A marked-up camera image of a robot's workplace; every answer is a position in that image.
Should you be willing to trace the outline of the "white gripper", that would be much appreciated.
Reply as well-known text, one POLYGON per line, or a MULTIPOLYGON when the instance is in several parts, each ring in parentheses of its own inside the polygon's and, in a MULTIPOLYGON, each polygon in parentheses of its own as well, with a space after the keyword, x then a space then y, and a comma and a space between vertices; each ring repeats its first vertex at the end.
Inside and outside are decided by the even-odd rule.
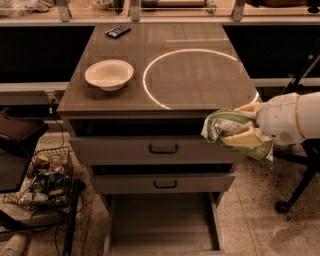
POLYGON ((298 99, 297 93, 290 93, 275 96, 265 103, 251 102, 235 108, 238 112, 258 112, 256 123, 259 128, 250 127, 242 133, 223 136, 221 141, 232 147, 258 147, 270 138, 277 145, 301 143, 303 136, 297 124, 298 99))

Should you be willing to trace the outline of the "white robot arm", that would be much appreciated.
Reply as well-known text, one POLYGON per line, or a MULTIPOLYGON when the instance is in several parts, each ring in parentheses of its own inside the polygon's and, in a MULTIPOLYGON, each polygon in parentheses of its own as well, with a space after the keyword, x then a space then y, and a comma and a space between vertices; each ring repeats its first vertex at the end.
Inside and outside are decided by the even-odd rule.
POLYGON ((257 128, 223 136, 228 146, 261 146, 269 137, 277 145, 302 143, 320 138, 320 92, 275 96, 256 112, 257 128))

